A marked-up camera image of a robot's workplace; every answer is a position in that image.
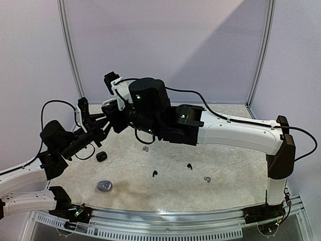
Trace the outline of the blue grey charging case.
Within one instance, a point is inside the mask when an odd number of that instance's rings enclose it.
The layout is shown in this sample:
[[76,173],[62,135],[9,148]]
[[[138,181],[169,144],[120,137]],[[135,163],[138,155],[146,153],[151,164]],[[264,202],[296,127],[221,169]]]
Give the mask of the blue grey charging case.
[[110,181],[108,180],[103,180],[98,182],[97,184],[97,189],[101,192],[110,192],[113,188],[113,185]]

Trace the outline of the white earbud charging case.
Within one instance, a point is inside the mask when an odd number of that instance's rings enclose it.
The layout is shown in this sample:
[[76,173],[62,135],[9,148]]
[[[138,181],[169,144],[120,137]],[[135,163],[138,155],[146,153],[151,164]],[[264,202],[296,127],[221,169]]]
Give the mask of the white earbud charging case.
[[110,105],[111,103],[113,103],[114,101],[117,101],[117,99],[115,99],[115,98],[108,99],[108,100],[104,101],[104,102],[101,104],[101,106],[102,106],[102,107],[108,106],[108,105]]

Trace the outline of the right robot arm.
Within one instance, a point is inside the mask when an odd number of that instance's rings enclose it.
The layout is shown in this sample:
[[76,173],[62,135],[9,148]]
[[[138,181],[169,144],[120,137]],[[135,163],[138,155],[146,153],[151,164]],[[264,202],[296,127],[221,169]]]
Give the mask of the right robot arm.
[[151,77],[124,79],[109,73],[104,83],[114,99],[105,101],[102,111],[116,133],[131,127],[153,140],[174,144],[218,144],[263,152],[268,168],[267,190],[259,214],[270,219],[278,212],[296,152],[286,117],[261,121],[222,115],[207,105],[172,106],[164,82]]

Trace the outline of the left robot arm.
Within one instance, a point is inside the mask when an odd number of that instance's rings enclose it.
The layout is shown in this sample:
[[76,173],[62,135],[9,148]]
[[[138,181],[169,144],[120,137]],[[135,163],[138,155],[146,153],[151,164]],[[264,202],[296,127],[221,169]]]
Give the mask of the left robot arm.
[[63,174],[79,151],[95,143],[100,147],[111,129],[109,119],[102,113],[90,114],[86,98],[78,100],[73,108],[77,130],[70,132],[57,121],[42,125],[41,144],[46,151],[39,151],[34,158],[12,169],[1,171],[1,218],[12,214],[47,210],[51,215],[79,221],[88,219],[91,209],[74,205],[61,186],[15,195],[13,191],[33,183],[53,180]]

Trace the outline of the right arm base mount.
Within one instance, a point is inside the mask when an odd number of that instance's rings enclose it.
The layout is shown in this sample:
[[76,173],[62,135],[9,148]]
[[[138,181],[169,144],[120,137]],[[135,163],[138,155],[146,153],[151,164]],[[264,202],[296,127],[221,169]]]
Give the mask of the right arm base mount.
[[267,203],[245,207],[242,209],[246,224],[266,221],[281,217],[285,214],[283,204],[269,205]]

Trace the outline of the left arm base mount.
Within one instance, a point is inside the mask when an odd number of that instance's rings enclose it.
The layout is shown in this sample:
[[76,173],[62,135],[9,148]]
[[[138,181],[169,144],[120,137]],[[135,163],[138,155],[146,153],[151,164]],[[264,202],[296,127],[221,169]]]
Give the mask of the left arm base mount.
[[91,220],[93,209],[86,204],[73,204],[71,202],[57,203],[54,210],[49,210],[49,214],[64,218],[69,222],[80,222],[88,224]]

